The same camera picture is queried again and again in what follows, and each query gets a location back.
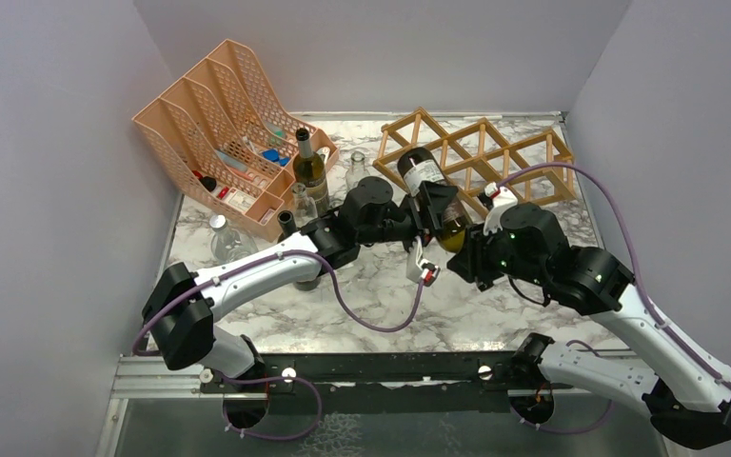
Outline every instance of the glass bottle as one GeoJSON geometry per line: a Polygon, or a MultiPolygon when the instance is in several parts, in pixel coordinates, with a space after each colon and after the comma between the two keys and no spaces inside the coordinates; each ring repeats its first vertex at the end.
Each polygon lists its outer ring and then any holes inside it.
{"type": "Polygon", "coordinates": [[[211,238],[211,253],[217,265],[234,262],[250,254],[256,253],[256,243],[244,230],[233,228],[222,214],[213,214],[208,219],[208,226],[214,230],[211,238]]]}
{"type": "Polygon", "coordinates": [[[309,144],[309,130],[300,128],[295,132],[298,140],[298,156],[292,161],[295,180],[306,186],[306,193],[315,200],[318,214],[329,211],[329,189],[326,186],[324,159],[312,150],[309,144]]]}
{"type": "Polygon", "coordinates": [[[318,218],[318,209],[315,208],[315,200],[307,195],[306,186],[301,183],[292,185],[292,199],[295,210],[292,216],[295,219],[295,225],[299,229],[306,225],[307,222],[318,218]]]}
{"type": "MultiPolygon", "coordinates": [[[[436,184],[449,185],[444,173],[439,168],[438,162],[433,154],[425,148],[413,148],[399,158],[396,164],[399,174],[405,181],[410,196],[415,197],[417,203],[427,205],[419,196],[419,186],[422,181],[430,181],[436,184]]],[[[445,232],[437,238],[439,244],[449,252],[458,252],[464,245],[466,226],[471,224],[469,215],[458,197],[452,200],[444,211],[443,225],[445,232]]]]}
{"type": "MultiPolygon", "coordinates": [[[[318,210],[315,208],[315,200],[306,194],[306,186],[301,183],[292,185],[292,198],[295,210],[292,213],[295,219],[295,225],[299,229],[306,225],[309,221],[318,218],[318,210]]],[[[317,277],[310,281],[298,281],[293,286],[298,290],[313,290],[321,284],[321,278],[317,277]]]]}
{"type": "Polygon", "coordinates": [[[346,170],[346,191],[356,188],[360,180],[366,177],[368,177],[366,155],[355,150],[351,153],[351,164],[346,170]]]}

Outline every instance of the white marble surface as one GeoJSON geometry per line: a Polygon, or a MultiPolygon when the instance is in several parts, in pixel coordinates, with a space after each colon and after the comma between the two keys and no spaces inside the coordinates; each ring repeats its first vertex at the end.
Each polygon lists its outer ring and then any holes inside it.
{"type": "MultiPolygon", "coordinates": [[[[346,193],[344,174],[348,158],[355,149],[365,153],[368,163],[376,157],[382,134],[380,127],[391,122],[313,121],[341,148],[341,159],[329,172],[328,182],[333,198],[346,193]]],[[[447,120],[442,125],[449,131],[467,126],[473,120],[447,120]]],[[[556,119],[503,119],[495,122],[503,136],[518,141],[543,129],[554,127],[561,134],[556,119]]],[[[426,132],[420,142],[433,139],[426,132]]],[[[477,139],[462,142],[467,149],[477,147],[477,139]]],[[[524,153],[526,158],[544,159],[544,145],[524,153]]],[[[379,175],[369,167],[373,175],[379,175]]],[[[535,185],[535,193],[544,185],[535,185]]],[[[402,192],[394,188],[395,201],[402,192]]],[[[596,244],[583,202],[573,201],[550,205],[570,242],[576,245],[596,244]]],[[[181,209],[168,262],[186,263],[188,268],[214,265],[209,243],[210,212],[188,197],[181,209]]],[[[259,249],[270,243],[257,239],[259,249]]],[[[444,265],[448,254],[433,243],[426,255],[444,265]]],[[[338,271],[346,303],[368,322],[383,327],[401,323],[410,310],[415,286],[405,279],[405,252],[400,244],[363,248],[360,257],[338,271]]],[[[534,288],[524,288],[539,297],[534,288]]],[[[431,287],[426,288],[416,320],[396,333],[380,333],[363,328],[348,318],[335,300],[331,282],[325,276],[311,292],[300,292],[286,286],[253,300],[227,315],[220,324],[236,334],[249,336],[262,352],[373,352],[373,351],[453,351],[515,349],[531,331],[545,333],[558,341],[578,338],[597,348],[623,348],[622,342],[605,328],[582,318],[576,312],[558,305],[542,308],[518,297],[505,279],[494,288],[480,293],[474,285],[463,282],[454,273],[444,270],[431,287]]]]}

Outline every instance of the purple cable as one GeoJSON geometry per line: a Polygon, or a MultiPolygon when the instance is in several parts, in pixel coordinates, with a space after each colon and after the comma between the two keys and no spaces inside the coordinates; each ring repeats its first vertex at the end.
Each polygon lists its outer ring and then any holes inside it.
{"type": "MultiPolygon", "coordinates": [[[[393,328],[382,328],[377,327],[369,324],[368,322],[364,321],[360,317],[358,317],[354,311],[349,308],[346,303],[343,301],[343,296],[340,292],[340,285],[338,285],[338,278],[337,275],[335,275],[335,270],[332,268],[332,265],[329,264],[329,262],[326,261],[325,258],[321,257],[320,255],[316,254],[315,252],[310,252],[308,250],[298,250],[298,249],[292,249],[292,250],[286,250],[283,252],[283,258],[287,258],[291,255],[297,255],[302,257],[309,257],[311,259],[317,260],[321,266],[326,270],[326,272],[329,273],[329,276],[332,278],[332,286],[335,290],[335,297],[338,299],[338,303],[340,303],[341,308],[343,308],[343,311],[346,312],[352,319],[354,319],[355,322],[360,324],[363,327],[370,328],[375,331],[381,331],[384,333],[391,333],[394,331],[399,331],[403,328],[406,328],[410,325],[411,322],[413,322],[413,318],[416,317],[416,311],[419,310],[419,304],[422,301],[422,290],[425,288],[425,285],[423,282],[419,282],[419,286],[416,289],[416,297],[413,300],[413,308],[410,310],[410,314],[408,314],[407,319],[405,319],[404,322],[402,322],[397,327],[393,328]]],[[[279,259],[278,254],[272,254],[265,257],[262,257],[261,259],[256,259],[254,261],[251,261],[248,264],[242,265],[241,267],[232,269],[230,271],[226,271],[223,274],[220,274],[218,277],[220,278],[220,281],[225,281],[226,279],[235,276],[239,273],[242,273],[244,271],[247,271],[251,268],[259,267],[260,265],[266,264],[267,262],[277,260],[279,259]]],[[[208,288],[209,286],[214,286],[214,281],[212,279],[209,279],[205,281],[204,283],[198,284],[197,286],[190,288],[186,292],[178,295],[175,297],[174,300],[167,303],[163,308],[161,308],[160,311],[158,311],[157,314],[152,316],[152,319],[149,320],[144,326],[141,328],[139,333],[136,335],[135,339],[133,340],[133,354],[140,355],[140,356],[153,356],[153,355],[159,355],[160,352],[157,350],[146,350],[146,349],[140,349],[139,346],[141,345],[142,340],[144,339],[145,335],[158,323],[158,321],[161,320],[162,317],[166,316],[170,311],[172,311],[175,307],[186,301],[189,297],[194,295],[195,293],[203,290],[204,288],[208,288]]]]}
{"type": "MultiPolygon", "coordinates": [[[[584,346],[585,348],[587,348],[587,350],[589,350],[593,354],[595,354],[596,357],[601,357],[601,355],[598,353],[597,350],[595,350],[594,348],[592,348],[590,345],[588,345],[587,343],[585,343],[582,340],[570,340],[567,343],[565,343],[565,345],[566,346],[581,345],[581,346],[584,346]]],[[[523,416],[521,416],[520,413],[517,412],[517,409],[512,408],[511,411],[517,417],[520,418],[520,420],[523,424],[525,424],[529,427],[534,427],[535,429],[537,429],[537,431],[544,431],[545,433],[553,433],[555,435],[580,435],[582,433],[586,433],[588,431],[595,430],[596,428],[599,428],[599,427],[603,426],[604,424],[606,424],[607,422],[609,422],[609,417],[610,417],[610,414],[612,413],[613,409],[615,409],[615,403],[612,402],[612,400],[610,400],[609,402],[606,403],[606,410],[603,412],[601,417],[598,418],[597,421],[595,421],[594,423],[592,423],[586,427],[569,428],[569,429],[552,428],[552,427],[542,426],[542,425],[537,427],[537,424],[530,423],[530,422],[526,421],[525,419],[523,419],[523,416]]]]}
{"type": "Polygon", "coordinates": [[[641,301],[643,302],[643,306],[648,311],[649,315],[651,315],[652,319],[657,323],[658,326],[662,327],[662,330],[665,331],[665,333],[668,335],[671,340],[677,344],[682,350],[690,357],[694,362],[696,362],[697,365],[699,365],[704,371],[706,371],[709,375],[713,376],[714,379],[716,379],[719,383],[721,383],[723,386],[729,388],[731,390],[731,383],[729,381],[724,381],[721,376],[721,373],[716,371],[715,368],[711,367],[710,364],[708,364],[703,357],[701,357],[697,351],[695,351],[692,347],[688,346],[687,343],[681,338],[681,336],[674,331],[670,326],[667,326],[665,324],[665,320],[662,319],[662,317],[659,315],[657,310],[654,308],[654,304],[651,302],[651,299],[648,298],[648,294],[645,291],[645,286],[643,285],[642,275],[641,275],[641,267],[640,262],[638,262],[638,256],[635,253],[634,245],[632,243],[632,237],[629,235],[629,230],[626,228],[626,224],[623,222],[623,215],[621,214],[621,209],[618,207],[618,204],[615,203],[615,200],[612,198],[612,194],[609,193],[609,190],[601,184],[597,179],[595,179],[593,176],[591,176],[589,173],[584,171],[583,169],[580,169],[576,167],[573,164],[566,164],[561,162],[546,162],[544,164],[538,164],[533,165],[527,169],[523,169],[520,171],[517,171],[516,173],[512,173],[505,179],[503,179],[500,183],[497,184],[498,189],[502,186],[507,185],[511,181],[519,178],[520,176],[527,174],[531,171],[537,170],[537,169],[550,169],[550,168],[563,168],[563,169],[572,169],[576,172],[578,172],[580,175],[584,176],[590,182],[592,182],[598,190],[601,191],[603,196],[606,198],[606,201],[609,202],[609,207],[612,208],[612,212],[615,214],[615,219],[618,220],[618,225],[621,228],[621,233],[623,235],[623,241],[626,243],[626,250],[629,253],[629,259],[632,262],[632,272],[635,274],[635,289],[638,292],[638,295],[641,297],[641,301]]]}
{"type": "Polygon", "coordinates": [[[249,386],[252,384],[264,384],[264,383],[272,383],[275,381],[286,381],[286,380],[297,381],[297,382],[309,387],[309,389],[312,390],[312,394],[315,395],[315,403],[318,406],[317,412],[315,414],[315,419],[312,421],[312,424],[310,424],[309,427],[305,428],[304,430],[302,430],[298,433],[293,433],[292,435],[278,436],[278,435],[267,435],[267,434],[259,433],[256,431],[248,431],[247,428],[245,428],[243,431],[242,429],[235,427],[234,425],[231,424],[231,421],[229,421],[226,405],[225,405],[225,403],[223,403],[223,420],[226,421],[226,431],[233,430],[237,433],[240,433],[241,436],[247,435],[247,436],[252,436],[254,438],[260,438],[260,439],[269,440],[269,441],[292,441],[292,440],[297,440],[299,438],[304,438],[309,433],[311,433],[312,430],[314,430],[321,424],[321,417],[323,415],[323,410],[324,410],[323,403],[321,402],[321,392],[319,392],[318,389],[306,379],[293,378],[293,377],[287,378],[285,376],[271,376],[269,378],[251,379],[251,380],[247,380],[247,381],[241,381],[238,379],[228,378],[225,374],[223,374],[217,370],[215,370],[215,372],[217,374],[219,374],[220,376],[222,376],[223,380],[225,382],[231,383],[231,384],[236,384],[239,386],[249,386]]]}

